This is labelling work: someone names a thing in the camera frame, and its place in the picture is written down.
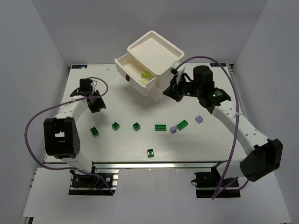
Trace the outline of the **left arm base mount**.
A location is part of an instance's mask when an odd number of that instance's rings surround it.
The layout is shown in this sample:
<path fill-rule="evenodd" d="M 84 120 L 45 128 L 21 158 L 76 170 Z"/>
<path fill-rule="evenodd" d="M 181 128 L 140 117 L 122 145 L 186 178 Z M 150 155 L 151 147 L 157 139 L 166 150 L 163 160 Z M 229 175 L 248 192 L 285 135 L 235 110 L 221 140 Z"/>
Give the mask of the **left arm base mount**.
<path fill-rule="evenodd" d="M 118 172 L 112 171 L 99 173 L 100 176 L 106 181 L 107 185 L 110 187 L 111 191 L 114 193 L 116 191 L 118 182 Z M 71 196 L 112 196 L 110 190 L 99 177 L 92 175 L 85 175 L 75 171 L 70 171 L 71 182 L 69 186 L 68 195 Z"/>

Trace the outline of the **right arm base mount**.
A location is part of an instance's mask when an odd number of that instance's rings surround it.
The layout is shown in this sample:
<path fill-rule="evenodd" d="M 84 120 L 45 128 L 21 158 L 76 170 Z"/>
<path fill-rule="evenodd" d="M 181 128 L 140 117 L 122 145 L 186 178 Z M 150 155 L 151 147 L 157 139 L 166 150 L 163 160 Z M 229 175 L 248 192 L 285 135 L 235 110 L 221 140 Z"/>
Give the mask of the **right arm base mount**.
<path fill-rule="evenodd" d="M 196 197 L 199 199 L 212 198 L 218 185 L 217 179 L 212 177 L 211 173 L 197 172 L 194 173 L 195 179 L 191 184 L 196 188 Z M 235 181 L 224 191 L 219 193 L 216 198 L 240 198 L 241 194 L 238 190 L 239 183 Z"/>

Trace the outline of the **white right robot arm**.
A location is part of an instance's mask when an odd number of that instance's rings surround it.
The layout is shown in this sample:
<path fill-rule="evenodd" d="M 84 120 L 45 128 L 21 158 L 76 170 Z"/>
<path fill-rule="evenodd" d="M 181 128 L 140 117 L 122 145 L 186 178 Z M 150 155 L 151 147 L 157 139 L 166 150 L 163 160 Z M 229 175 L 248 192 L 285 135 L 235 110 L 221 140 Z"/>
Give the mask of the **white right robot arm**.
<path fill-rule="evenodd" d="M 231 97 L 223 89 L 215 87 L 213 72 L 208 66 L 194 67 L 193 79 L 175 69 L 171 69 L 171 72 L 174 76 L 163 94 L 177 102 L 184 96 L 197 98 L 202 107 L 237 136 L 237 141 L 247 155 L 243 160 L 230 163 L 226 178 L 245 177 L 256 182 L 279 168 L 282 142 L 278 139 L 270 140 L 236 111 L 238 106 L 232 102 Z"/>

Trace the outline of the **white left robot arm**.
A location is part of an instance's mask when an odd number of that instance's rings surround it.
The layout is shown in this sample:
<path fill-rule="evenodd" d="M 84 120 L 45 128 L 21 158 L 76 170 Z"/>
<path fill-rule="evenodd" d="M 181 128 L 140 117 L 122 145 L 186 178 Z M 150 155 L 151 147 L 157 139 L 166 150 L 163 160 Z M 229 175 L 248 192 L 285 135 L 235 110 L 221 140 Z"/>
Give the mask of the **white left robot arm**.
<path fill-rule="evenodd" d="M 86 109 L 98 113 L 107 108 L 96 84 L 95 77 L 80 79 L 69 102 L 60 107 L 54 118 L 43 123 L 46 154 L 86 173 L 92 172 L 93 162 L 80 151 L 76 122 Z"/>

